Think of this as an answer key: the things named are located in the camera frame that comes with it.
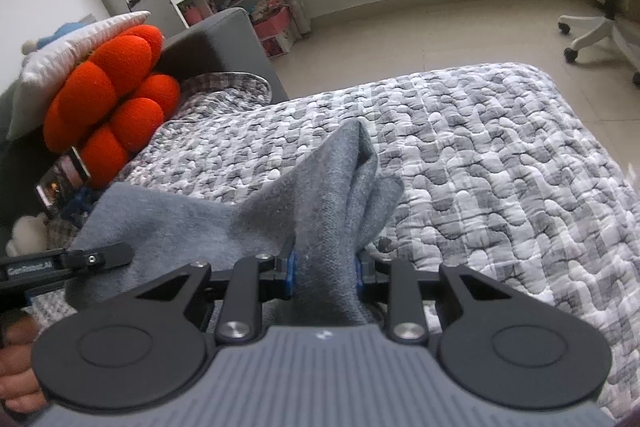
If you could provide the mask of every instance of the white plush toy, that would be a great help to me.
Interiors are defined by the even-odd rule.
[[[47,250],[47,216],[43,212],[36,217],[22,216],[15,224],[12,238],[7,242],[6,254],[18,257]]]

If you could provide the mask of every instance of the red bumpy cushion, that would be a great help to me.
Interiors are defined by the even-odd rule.
[[[91,188],[105,188],[129,161],[129,153],[116,139],[109,124],[101,126],[86,141],[80,152],[91,174]]]
[[[111,117],[113,134],[132,153],[140,152],[162,125],[162,108],[148,98],[127,100]]]
[[[119,35],[101,45],[89,61],[107,74],[118,98],[133,91],[152,66],[151,46],[135,35]]]
[[[162,107],[164,119],[174,114],[180,100],[180,84],[168,74],[152,74],[138,86],[131,98],[149,98]]]
[[[149,24],[141,24],[140,26],[133,26],[126,31],[123,31],[121,35],[135,35],[141,39],[145,39],[146,43],[151,47],[151,67],[155,66],[160,54],[162,52],[162,43],[164,37],[162,32],[155,26]]]
[[[118,102],[109,77],[91,62],[73,70],[58,95],[60,117],[83,128],[98,123]]]
[[[60,93],[56,95],[51,105],[49,105],[42,133],[44,134],[44,143],[47,149],[59,154],[77,144],[82,134],[84,134],[83,127],[68,124],[60,118]]]

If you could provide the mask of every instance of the human hand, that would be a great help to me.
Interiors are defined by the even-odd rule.
[[[6,347],[0,349],[0,399],[14,412],[30,413],[47,404],[31,368],[31,348],[37,336],[34,318],[23,317],[8,328]]]

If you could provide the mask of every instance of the checkered blanket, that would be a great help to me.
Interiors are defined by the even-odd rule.
[[[640,403],[640,205],[545,73],[482,64],[276,105],[250,74],[183,89],[176,116],[120,180],[238,203],[360,118],[382,170],[405,183],[382,232],[394,253],[428,270],[467,263],[596,326],[613,352],[601,406],[621,417]],[[70,230],[51,228],[68,242]],[[35,307],[49,322],[69,312],[60,294]],[[438,328],[429,308],[428,319]]]

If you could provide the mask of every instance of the gray quilted blanket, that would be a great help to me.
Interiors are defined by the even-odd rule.
[[[250,74],[203,75],[184,91],[121,180],[238,203],[360,118],[382,170],[404,180],[382,233],[394,253],[427,270],[467,263],[596,326],[613,352],[601,406],[621,417],[640,403],[638,200],[548,75],[482,64],[277,105]],[[59,295],[35,307],[45,321],[69,312]],[[429,308],[428,319],[438,328]]]

